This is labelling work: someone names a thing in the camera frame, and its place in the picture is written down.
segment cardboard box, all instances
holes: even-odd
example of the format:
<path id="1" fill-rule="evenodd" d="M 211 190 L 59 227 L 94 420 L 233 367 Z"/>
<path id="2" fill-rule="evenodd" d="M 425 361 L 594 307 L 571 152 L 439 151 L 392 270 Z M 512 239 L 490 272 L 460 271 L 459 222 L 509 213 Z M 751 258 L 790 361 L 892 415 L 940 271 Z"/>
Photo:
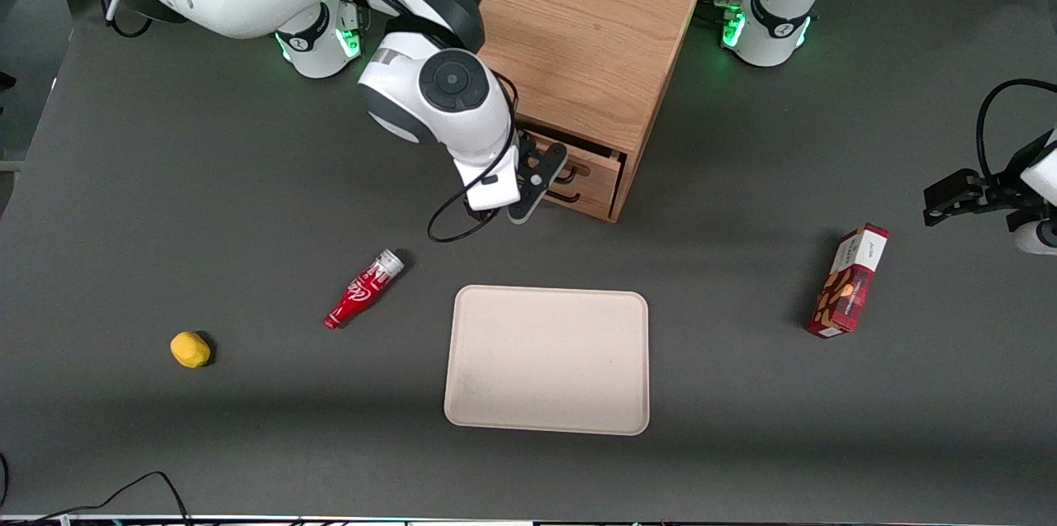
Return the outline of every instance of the cardboard box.
<path id="1" fill-rule="evenodd" d="M 876 225 L 865 225 L 840 241 L 808 323 L 809 333 L 829 339 L 855 330 L 887 244 L 887 229 Z"/>

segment gray table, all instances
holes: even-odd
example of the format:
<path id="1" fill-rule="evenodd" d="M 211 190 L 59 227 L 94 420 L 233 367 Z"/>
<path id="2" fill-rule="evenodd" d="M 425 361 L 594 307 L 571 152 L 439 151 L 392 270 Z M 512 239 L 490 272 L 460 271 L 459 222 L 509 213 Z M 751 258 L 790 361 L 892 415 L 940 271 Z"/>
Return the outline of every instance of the gray table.
<path id="1" fill-rule="evenodd" d="M 1057 263 L 1000 214 L 921 221 L 922 188 L 975 165 L 984 94 L 1054 79 L 1045 0 L 820 6 L 780 70 L 690 31 L 619 225 L 546 205 L 449 246 L 424 232 L 449 158 L 370 123 L 353 72 L 305 81 L 270 38 L 122 40 L 75 15 L 0 222 L 5 509 L 164 469 L 198 513 L 1054 523 Z M 995 161 L 1055 109 L 1002 97 Z M 892 231 L 872 300 L 819 341 L 801 326 L 863 222 Z M 385 247 L 411 269 L 324 330 Z M 645 435 L 449 425 L 467 284 L 642 293 Z M 215 335 L 216 367 L 174 363 L 185 330 Z M 142 486 L 113 511 L 174 508 Z"/>

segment yellow ball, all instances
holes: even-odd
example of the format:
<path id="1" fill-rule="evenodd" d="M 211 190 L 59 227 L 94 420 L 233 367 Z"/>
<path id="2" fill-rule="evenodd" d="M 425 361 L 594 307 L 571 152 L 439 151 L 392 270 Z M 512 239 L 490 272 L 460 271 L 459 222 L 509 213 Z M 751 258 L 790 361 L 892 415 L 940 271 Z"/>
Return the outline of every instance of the yellow ball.
<path id="1" fill-rule="evenodd" d="M 169 343 L 169 350 L 178 363 L 188 369 L 197 369 L 208 363 L 212 351 L 200 335 L 180 333 Z"/>

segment wooden cabinet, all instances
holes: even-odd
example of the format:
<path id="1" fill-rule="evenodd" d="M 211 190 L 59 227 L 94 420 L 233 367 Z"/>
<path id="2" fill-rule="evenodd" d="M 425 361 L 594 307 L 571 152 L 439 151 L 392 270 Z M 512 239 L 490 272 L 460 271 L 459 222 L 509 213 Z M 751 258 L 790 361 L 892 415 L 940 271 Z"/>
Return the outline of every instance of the wooden cabinet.
<path id="1" fill-rule="evenodd" d="M 482 0 L 480 56 L 518 87 L 518 120 L 569 146 L 562 175 L 577 169 L 553 188 L 576 202 L 552 202 L 617 221 L 697 3 Z"/>

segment plastic tray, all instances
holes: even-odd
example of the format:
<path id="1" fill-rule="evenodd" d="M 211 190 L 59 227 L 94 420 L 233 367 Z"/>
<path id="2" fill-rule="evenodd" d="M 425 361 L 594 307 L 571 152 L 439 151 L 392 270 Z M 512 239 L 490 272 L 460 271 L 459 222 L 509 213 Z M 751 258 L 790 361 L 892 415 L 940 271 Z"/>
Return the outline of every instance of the plastic tray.
<path id="1" fill-rule="evenodd" d="M 649 392 L 638 294 L 468 285 L 456 296 L 444 394 L 455 425 L 638 435 Z"/>

